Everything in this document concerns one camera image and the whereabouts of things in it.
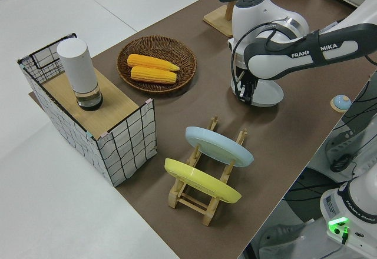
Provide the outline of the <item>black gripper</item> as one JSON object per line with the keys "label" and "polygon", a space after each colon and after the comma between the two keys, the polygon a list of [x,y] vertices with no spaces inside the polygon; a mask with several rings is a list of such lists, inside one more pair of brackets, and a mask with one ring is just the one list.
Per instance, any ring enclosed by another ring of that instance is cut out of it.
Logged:
{"label": "black gripper", "polygon": [[241,102],[252,104],[258,81],[258,77],[254,76],[250,71],[240,71],[237,74],[237,87],[240,91],[239,98]]}

